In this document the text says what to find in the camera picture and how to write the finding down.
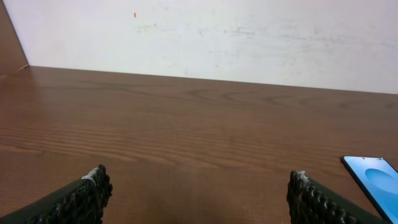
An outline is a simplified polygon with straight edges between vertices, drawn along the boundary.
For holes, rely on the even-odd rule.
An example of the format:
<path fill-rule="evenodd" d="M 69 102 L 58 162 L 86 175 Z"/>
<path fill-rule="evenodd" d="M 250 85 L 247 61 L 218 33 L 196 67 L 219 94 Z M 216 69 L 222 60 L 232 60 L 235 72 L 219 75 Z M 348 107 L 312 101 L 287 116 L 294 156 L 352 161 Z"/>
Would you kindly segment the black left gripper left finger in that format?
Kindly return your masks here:
<path fill-rule="evenodd" d="M 102 164 L 76 181 L 1 217 L 2 224 L 102 224 L 113 186 Z"/>

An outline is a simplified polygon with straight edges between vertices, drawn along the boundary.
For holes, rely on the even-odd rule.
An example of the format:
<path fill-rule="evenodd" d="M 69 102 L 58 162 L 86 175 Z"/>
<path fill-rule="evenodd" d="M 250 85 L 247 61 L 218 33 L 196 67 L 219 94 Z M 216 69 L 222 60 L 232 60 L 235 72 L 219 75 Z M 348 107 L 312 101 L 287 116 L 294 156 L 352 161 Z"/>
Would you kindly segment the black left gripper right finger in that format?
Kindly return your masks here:
<path fill-rule="evenodd" d="M 290 173 L 287 203 L 291 224 L 389 224 L 309 178 L 304 170 Z"/>

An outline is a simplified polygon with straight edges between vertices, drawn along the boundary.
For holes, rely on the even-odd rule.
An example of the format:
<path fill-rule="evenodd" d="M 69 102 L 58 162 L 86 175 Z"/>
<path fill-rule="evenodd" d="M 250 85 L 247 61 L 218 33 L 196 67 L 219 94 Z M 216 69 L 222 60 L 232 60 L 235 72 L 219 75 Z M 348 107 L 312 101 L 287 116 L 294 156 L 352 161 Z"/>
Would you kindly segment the blue Galaxy smartphone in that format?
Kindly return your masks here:
<path fill-rule="evenodd" d="M 381 157 L 343 156 L 341 163 L 380 216 L 397 224 L 397 170 Z"/>

